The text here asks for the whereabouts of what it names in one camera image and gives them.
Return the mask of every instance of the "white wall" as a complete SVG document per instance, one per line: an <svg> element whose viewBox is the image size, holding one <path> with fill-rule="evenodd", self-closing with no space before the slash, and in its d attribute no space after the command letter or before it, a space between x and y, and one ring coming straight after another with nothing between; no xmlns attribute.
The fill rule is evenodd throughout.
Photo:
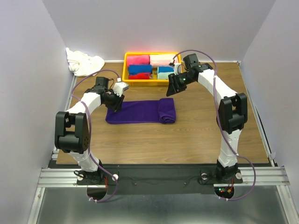
<svg viewBox="0 0 299 224"><path fill-rule="evenodd" d="M42 1L2 0L0 33L0 223L24 224L71 74Z"/></svg>
<svg viewBox="0 0 299 224"><path fill-rule="evenodd" d="M128 51L199 49L241 60L274 0L43 0L72 50L123 60Z"/></svg>
<svg viewBox="0 0 299 224"><path fill-rule="evenodd" d="M275 161L299 210L299 1L277 0L241 63Z"/></svg>

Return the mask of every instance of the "yellow tray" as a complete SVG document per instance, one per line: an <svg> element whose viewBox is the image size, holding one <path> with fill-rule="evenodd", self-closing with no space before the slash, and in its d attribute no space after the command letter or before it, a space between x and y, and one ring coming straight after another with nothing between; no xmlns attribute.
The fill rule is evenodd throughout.
<svg viewBox="0 0 299 224"><path fill-rule="evenodd" d="M131 86L167 86L168 80L157 79L157 69L153 69L153 79L129 79L129 72L127 67L128 56L138 55L162 55L162 54L177 54L177 52L128 52L125 54L125 60L123 63L122 81L128 83ZM178 62L181 63L181 55L178 55Z"/></svg>

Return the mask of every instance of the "white cloth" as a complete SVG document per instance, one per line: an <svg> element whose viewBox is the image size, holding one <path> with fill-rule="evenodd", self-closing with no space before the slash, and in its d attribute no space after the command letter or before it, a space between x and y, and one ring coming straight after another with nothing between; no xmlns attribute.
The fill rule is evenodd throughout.
<svg viewBox="0 0 299 224"><path fill-rule="evenodd" d="M90 57L80 51L71 51L66 48L69 69L75 76L88 76L103 68L105 61L99 56Z"/></svg>

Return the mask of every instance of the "wooden table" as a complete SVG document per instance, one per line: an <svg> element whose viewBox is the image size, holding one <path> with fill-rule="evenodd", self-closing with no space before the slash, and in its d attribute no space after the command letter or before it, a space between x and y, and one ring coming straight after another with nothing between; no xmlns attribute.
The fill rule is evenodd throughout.
<svg viewBox="0 0 299 224"><path fill-rule="evenodd" d="M122 74L122 63L106 63L104 69ZM237 63L218 63L219 77L236 92L246 89ZM112 72L98 76L115 78ZM81 97L94 86L95 77L85 80L75 90ZM125 101L158 100L166 97L167 87L130 87ZM110 125L105 121L103 105L92 113L91 149L108 164L216 163L220 153L221 134L216 125L213 96L200 84L188 85L187 90L172 96L175 101L175 124ZM248 122L239 140L238 152L254 163L267 163L265 149L248 100ZM76 164L68 154L59 152L57 164Z"/></svg>

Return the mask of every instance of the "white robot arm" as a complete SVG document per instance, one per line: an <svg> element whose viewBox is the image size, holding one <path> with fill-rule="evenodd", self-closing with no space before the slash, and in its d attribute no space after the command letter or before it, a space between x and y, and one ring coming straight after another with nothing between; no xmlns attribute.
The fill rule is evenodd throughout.
<svg viewBox="0 0 299 224"><path fill-rule="evenodd" d="M184 59L186 72L180 73L180 64L171 64L174 74L169 75L167 96L184 91L187 84L198 82L214 95L214 70L209 64L201 64L196 54ZM247 97L230 89L219 77L216 77L216 94L221 127L224 136L237 153L238 141L244 124L247 122ZM220 155L217 160L218 179L227 179L238 171L237 156L231 151L221 136Z"/></svg>
<svg viewBox="0 0 299 224"><path fill-rule="evenodd" d="M92 161L91 156L98 164L89 147L89 131L87 124L86 108L91 114L96 108L105 104L107 108L118 111L124 99L123 92L128 89L128 84L117 82L113 89L108 89L109 80L105 77L97 77L96 85L86 90L80 102L65 112L58 112L55 125L55 146L71 155L85 172L97 172L98 166ZM75 131L68 128L75 126Z"/></svg>

